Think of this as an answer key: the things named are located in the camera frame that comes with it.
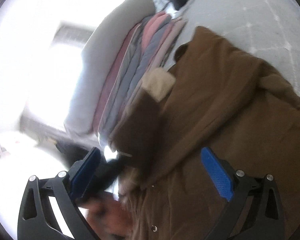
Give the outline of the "person's left hand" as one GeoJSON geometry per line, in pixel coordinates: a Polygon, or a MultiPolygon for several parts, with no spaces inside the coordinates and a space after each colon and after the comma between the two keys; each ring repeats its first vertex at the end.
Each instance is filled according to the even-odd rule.
{"type": "Polygon", "coordinates": [[[103,192],[82,205],[87,209],[87,223],[100,239],[127,239],[132,234],[131,214],[115,200],[113,194],[103,192]]]}

